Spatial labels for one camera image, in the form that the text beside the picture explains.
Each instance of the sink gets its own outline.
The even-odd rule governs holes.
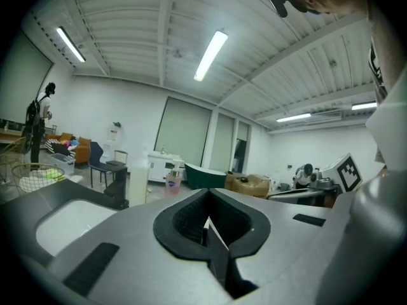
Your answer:
[[[45,219],[37,228],[37,242],[52,256],[117,211],[83,200],[72,201]]]

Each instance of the tube light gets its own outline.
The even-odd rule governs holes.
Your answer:
[[[219,53],[227,39],[228,36],[225,33],[217,31],[214,34],[212,41],[210,41],[209,46],[202,57],[197,73],[195,74],[194,80],[202,81],[204,79],[206,72],[209,70],[210,65],[215,60],[216,55]]]
[[[372,109],[377,107],[377,103],[365,103],[365,104],[357,104],[352,105],[352,111],[357,111],[358,109]]]
[[[76,55],[76,57],[79,59],[80,62],[85,62],[86,59],[83,57],[82,53],[79,52],[79,50],[76,48],[74,43],[72,42],[71,38],[68,36],[64,28],[58,27],[57,32],[59,36],[64,40],[65,44],[68,45],[68,47],[71,49],[71,51]]]
[[[278,119],[277,122],[288,122],[288,121],[294,121],[295,119],[305,119],[305,118],[310,118],[310,117],[311,117],[311,114],[306,113],[306,114],[291,116],[290,118]]]

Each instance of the ceiling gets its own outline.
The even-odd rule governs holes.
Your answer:
[[[350,106],[375,99],[366,20],[287,8],[282,19],[267,0],[40,0],[29,17],[77,76],[174,90],[275,133],[314,125],[276,122],[304,112],[334,111],[319,118],[319,125],[330,127],[365,121],[371,112],[352,112]],[[85,63],[65,47],[55,30],[59,26]],[[205,79],[196,82],[200,59],[217,30],[229,39]]]

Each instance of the black and white square pattern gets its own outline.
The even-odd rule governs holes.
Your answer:
[[[348,157],[348,159],[337,168],[337,171],[345,188],[344,192],[353,191],[360,181],[362,181],[352,157]]]

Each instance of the white cabinet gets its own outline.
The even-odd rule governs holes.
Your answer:
[[[184,175],[184,161],[178,155],[161,154],[158,151],[152,151],[148,154],[148,161],[150,163],[150,171],[148,173],[148,180],[155,182],[165,182],[166,176],[174,168],[174,160],[181,162],[179,169],[179,176]]]

